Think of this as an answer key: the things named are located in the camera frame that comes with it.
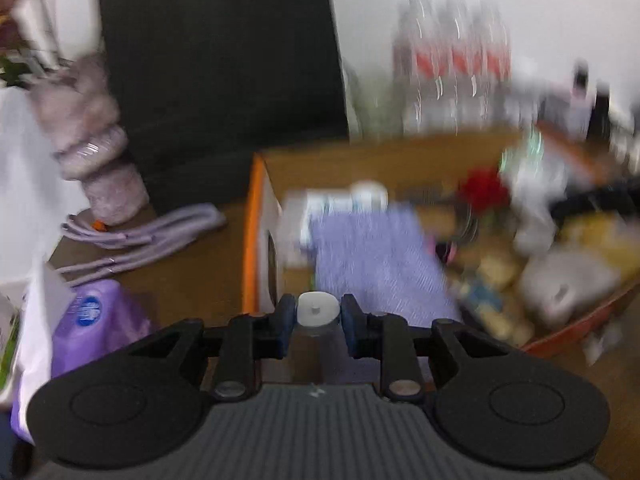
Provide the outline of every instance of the purple cloth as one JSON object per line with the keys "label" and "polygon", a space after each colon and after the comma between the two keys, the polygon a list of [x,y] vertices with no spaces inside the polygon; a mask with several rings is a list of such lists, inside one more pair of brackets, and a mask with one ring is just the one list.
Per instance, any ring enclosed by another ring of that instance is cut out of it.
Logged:
{"label": "purple cloth", "polygon": [[[441,317],[460,319],[433,243],[412,208],[324,215],[312,219],[310,230],[316,290],[336,298],[353,294],[364,312],[398,314],[412,326],[428,327]],[[378,380],[379,362],[349,358],[344,338],[325,343],[321,359],[326,382]],[[420,366],[430,380],[426,359]]]}

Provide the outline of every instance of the wooden floor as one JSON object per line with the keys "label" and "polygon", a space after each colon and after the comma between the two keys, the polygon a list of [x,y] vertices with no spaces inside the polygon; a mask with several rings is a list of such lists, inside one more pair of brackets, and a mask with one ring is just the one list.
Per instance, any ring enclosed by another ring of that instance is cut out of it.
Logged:
{"label": "wooden floor", "polygon": [[622,345],[592,367],[586,366],[578,346],[554,358],[556,364],[596,384],[609,401],[611,423],[596,465],[612,480],[640,479],[640,302],[632,304],[621,320]]}

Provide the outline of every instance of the purple bag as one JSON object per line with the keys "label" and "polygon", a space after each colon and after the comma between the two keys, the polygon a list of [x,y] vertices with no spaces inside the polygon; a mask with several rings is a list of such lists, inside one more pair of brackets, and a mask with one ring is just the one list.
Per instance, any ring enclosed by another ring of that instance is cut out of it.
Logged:
{"label": "purple bag", "polygon": [[[71,302],[53,334],[51,377],[57,377],[116,351],[154,329],[140,306],[115,280],[99,280],[75,288]],[[18,422],[15,396],[11,425],[31,442]]]}

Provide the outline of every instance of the gray gripper base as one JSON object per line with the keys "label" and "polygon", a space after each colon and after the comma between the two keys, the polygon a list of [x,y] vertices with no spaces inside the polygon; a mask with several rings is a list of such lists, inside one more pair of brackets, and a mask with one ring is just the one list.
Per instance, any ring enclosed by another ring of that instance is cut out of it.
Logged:
{"label": "gray gripper base", "polygon": [[555,472],[494,468],[447,445],[421,410],[372,387],[266,384],[219,404],[182,447],[116,471],[47,463],[35,480],[606,480],[588,464]]}

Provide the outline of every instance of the yellow item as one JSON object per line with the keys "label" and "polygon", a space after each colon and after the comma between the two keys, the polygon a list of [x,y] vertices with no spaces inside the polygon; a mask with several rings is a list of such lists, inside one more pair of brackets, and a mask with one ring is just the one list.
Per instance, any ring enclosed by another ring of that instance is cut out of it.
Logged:
{"label": "yellow item", "polygon": [[514,280],[517,273],[518,267],[514,262],[491,254],[482,258],[478,266],[478,274],[482,280],[498,291],[505,289]]}
{"label": "yellow item", "polygon": [[599,254],[624,281],[640,270],[640,229],[616,213],[590,213],[565,222],[559,241]]}

